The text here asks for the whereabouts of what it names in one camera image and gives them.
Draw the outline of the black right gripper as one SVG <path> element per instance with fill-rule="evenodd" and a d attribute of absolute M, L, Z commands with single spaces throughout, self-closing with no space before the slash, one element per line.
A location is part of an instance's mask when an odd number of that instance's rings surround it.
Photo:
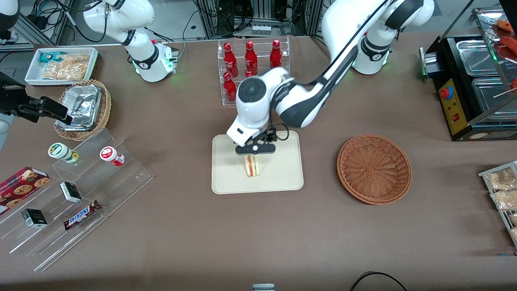
<path fill-rule="evenodd" d="M 33 123 L 40 117 L 53 118 L 64 124 L 71 124 L 72 117 L 67 114 L 68 108 L 48 97 L 39 99 L 30 97 L 27 102 L 25 85 L 15 81 L 7 74 L 0 72 L 0 112 L 11 115 L 18 109 L 18 116 Z"/>

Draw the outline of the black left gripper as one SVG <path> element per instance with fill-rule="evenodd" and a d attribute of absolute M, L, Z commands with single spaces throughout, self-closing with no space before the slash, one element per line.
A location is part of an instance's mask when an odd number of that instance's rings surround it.
<path fill-rule="evenodd" d="M 273 144 L 278 139 L 276 129 L 267 129 L 254 138 L 250 138 L 244 146 L 236 146 L 235 153 L 240 156 L 273 154 L 276 147 Z"/>

